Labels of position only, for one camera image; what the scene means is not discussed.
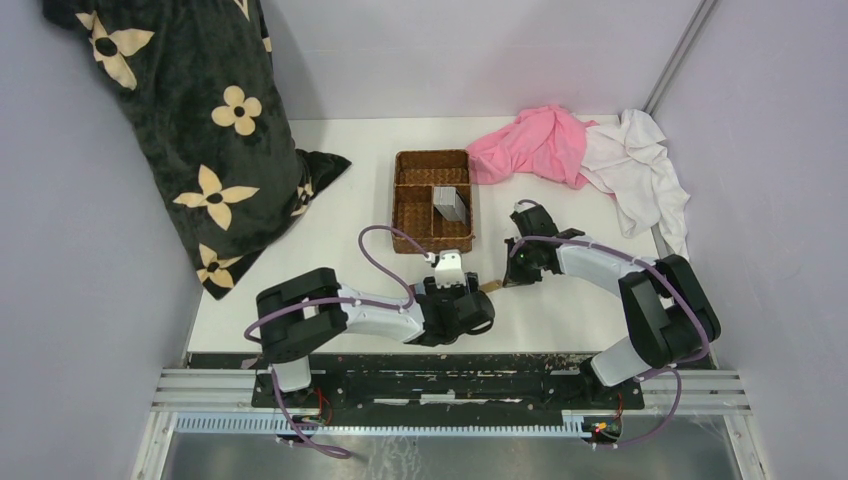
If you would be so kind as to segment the black floral pillow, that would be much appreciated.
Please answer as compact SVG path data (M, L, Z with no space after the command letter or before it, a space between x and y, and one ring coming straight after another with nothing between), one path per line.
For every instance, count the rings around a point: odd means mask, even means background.
M293 138L258 1L45 1L130 122L202 287L224 298L348 168Z

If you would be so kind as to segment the white cloth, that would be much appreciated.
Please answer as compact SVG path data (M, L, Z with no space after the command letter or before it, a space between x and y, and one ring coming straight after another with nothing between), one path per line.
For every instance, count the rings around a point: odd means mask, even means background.
M589 126L580 173L615 198L620 231L633 238L657 227L673 254L690 257L681 186L665 145L667 137L648 113L627 109L619 123Z

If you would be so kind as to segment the brown leather card holder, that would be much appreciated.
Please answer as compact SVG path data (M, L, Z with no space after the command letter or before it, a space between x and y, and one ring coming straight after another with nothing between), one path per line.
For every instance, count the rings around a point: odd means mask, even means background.
M479 286L479 290L484 293L492 293L502 288L500 280L490 281Z

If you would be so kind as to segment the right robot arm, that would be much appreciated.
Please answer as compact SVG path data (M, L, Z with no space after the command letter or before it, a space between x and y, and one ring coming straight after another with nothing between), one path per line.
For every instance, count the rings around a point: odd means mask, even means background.
M706 357L720 337L720 322L686 258L645 260L580 230L559 230L531 200L517 202L510 218L520 235L505 241L504 287L533 285L549 272L585 280L622 303L626 337L580 367L577 392L585 405L602 408L627 380L650 379Z

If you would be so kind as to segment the pink cloth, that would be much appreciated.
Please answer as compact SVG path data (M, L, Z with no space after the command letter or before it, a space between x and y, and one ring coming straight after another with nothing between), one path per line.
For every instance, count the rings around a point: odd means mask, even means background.
M587 129L595 125L557 105L525 109L512 123L468 145L471 180L493 185L522 173L580 189L589 182L581 167Z

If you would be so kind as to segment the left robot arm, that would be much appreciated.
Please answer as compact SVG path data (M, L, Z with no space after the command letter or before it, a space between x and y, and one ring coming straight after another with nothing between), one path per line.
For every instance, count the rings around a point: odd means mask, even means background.
M280 398L303 406L315 391L309 355L339 335L437 347L492 328L495 308L475 273L447 284L439 279L411 285L410 298L391 298L355 290L338 282L334 269L317 268L258 294L258 320L245 338L261 346Z

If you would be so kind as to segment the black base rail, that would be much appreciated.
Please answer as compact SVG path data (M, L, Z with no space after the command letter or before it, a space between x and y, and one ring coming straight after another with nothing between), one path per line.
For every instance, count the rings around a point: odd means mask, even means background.
M288 407L326 400L336 415L372 406L434 406L444 401L510 404L526 412L641 410L632 380L604 387L588 379L581 353L313 354L311 383Z

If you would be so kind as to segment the grey card stack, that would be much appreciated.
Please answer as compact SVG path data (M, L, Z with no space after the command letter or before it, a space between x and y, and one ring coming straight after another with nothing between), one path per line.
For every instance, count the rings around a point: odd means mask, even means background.
M459 190L454 186L434 186L432 203L440 215L449 222L471 225L471 214Z

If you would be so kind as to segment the brown woven basket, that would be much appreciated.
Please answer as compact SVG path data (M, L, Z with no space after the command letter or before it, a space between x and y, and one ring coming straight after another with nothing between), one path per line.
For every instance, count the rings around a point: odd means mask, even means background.
M433 206L437 186L454 187L469 211L469 220L450 222ZM408 150L395 157L391 225L428 251L472 250L473 190L469 155L464 150Z

